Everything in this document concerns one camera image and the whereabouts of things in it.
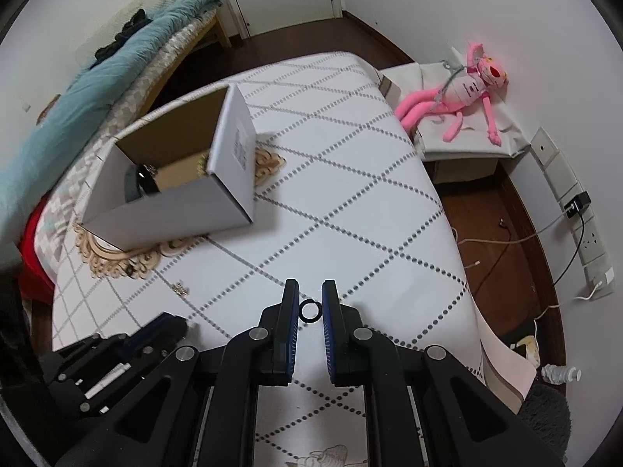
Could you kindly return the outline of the gold earring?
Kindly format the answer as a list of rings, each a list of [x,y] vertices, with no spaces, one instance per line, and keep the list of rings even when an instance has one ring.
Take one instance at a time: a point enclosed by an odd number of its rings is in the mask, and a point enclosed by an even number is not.
[[[171,284],[171,289],[181,297],[187,296],[190,293],[190,289],[186,287],[182,281]]]

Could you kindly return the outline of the red cloth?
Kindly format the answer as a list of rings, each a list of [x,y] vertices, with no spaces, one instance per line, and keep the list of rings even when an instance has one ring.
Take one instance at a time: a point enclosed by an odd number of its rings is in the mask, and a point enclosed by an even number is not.
[[[54,299],[55,285],[43,270],[35,251],[35,234],[43,208],[49,199],[49,193],[43,195],[34,211],[28,216],[18,249],[22,257],[22,270],[18,275],[19,290],[23,300],[40,302],[51,306]]]

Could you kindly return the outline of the white cardboard box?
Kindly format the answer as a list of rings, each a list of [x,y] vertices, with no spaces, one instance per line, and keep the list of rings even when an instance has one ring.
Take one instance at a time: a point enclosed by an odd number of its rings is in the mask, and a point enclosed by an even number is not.
[[[255,126],[233,84],[197,91],[127,129],[80,224],[120,250],[252,223]]]

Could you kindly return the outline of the teal blue duvet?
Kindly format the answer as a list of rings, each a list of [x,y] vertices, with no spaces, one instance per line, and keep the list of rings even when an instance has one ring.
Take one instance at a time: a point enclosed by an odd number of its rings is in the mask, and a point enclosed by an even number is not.
[[[157,12],[108,59],[72,81],[40,125],[1,170],[1,242],[19,241],[42,196],[70,168],[111,107],[130,88],[157,52],[193,19],[224,0],[176,0]]]

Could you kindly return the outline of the patterned tablecloth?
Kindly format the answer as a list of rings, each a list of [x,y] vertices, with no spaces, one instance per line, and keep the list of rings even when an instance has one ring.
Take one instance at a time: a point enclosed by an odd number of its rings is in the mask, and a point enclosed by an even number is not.
[[[482,376],[473,299],[445,211],[424,166],[359,57],[285,60],[231,77],[258,146],[281,159],[255,190],[255,221],[174,244],[144,271],[94,263],[71,225],[56,277],[55,348],[93,333],[131,333],[162,312],[222,346],[298,281],[306,313],[323,281],[394,344],[445,347]],[[178,296],[171,284],[190,289]]]

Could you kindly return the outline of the brown pillow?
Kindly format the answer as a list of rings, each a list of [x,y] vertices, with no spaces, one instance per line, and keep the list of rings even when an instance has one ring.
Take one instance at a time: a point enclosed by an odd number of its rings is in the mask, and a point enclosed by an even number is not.
[[[61,94],[56,94],[51,101],[46,105],[46,107],[40,112],[37,121],[36,121],[36,125],[40,125],[40,123],[43,121],[43,119],[46,118],[46,115],[49,113],[49,111],[51,111],[53,109],[53,106],[56,104],[56,102],[58,101],[58,99],[60,98]]]

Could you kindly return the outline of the white cloth covered box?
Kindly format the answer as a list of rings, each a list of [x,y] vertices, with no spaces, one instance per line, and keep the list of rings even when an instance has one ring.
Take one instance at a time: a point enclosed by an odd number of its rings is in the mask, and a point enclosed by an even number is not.
[[[450,77],[450,68],[466,64],[466,55],[453,49],[451,56],[443,61],[424,64],[412,62],[385,68],[380,72],[383,77],[381,93],[395,111],[399,102],[409,93],[437,88],[443,84]],[[491,96],[494,120],[502,139],[500,147],[493,146],[489,141],[484,109],[476,101],[464,109],[463,127],[451,142],[442,140],[442,134],[454,120],[451,114],[424,116],[412,135],[406,132],[420,157],[429,162],[463,158],[515,158],[525,152],[529,142],[506,111],[503,96],[507,87],[493,92]]]

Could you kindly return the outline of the black charger plug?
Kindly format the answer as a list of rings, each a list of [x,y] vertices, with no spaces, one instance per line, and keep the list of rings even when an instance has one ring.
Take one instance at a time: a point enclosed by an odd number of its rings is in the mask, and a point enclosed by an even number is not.
[[[590,205],[591,198],[589,193],[587,191],[582,191],[574,195],[574,197],[564,205],[564,213],[568,218],[574,216],[581,217]]]

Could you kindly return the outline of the black clothing on bed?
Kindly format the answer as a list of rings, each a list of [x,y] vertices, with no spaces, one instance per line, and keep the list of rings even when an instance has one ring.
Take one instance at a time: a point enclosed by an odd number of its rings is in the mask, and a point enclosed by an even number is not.
[[[100,64],[111,58],[119,51],[126,42],[152,20],[147,16],[144,9],[138,9],[136,13],[123,25],[121,30],[115,35],[112,42],[106,46],[100,47],[94,54],[95,63]]]

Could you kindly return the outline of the pink panther plush toy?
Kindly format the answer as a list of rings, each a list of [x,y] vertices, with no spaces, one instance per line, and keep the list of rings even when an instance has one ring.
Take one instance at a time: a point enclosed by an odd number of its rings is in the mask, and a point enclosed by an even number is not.
[[[478,101],[484,109],[487,137],[493,146],[500,147],[502,139],[494,120],[491,96],[507,86],[506,70],[485,53],[481,42],[470,42],[466,64],[450,71],[450,77],[437,88],[409,93],[399,102],[394,114],[402,129],[412,135],[424,116],[451,114],[454,120],[442,134],[444,142],[451,142],[463,127],[464,109]]]

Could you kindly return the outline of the white wall power strip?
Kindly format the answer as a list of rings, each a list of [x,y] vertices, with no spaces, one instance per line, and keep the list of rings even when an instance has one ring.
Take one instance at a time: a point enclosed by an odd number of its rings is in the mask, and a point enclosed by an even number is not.
[[[558,201],[574,238],[574,258],[580,259],[588,294],[580,300],[595,300],[614,292],[616,277],[591,196],[574,172],[569,160],[550,135],[540,128],[530,142],[530,151],[542,169],[554,198]]]

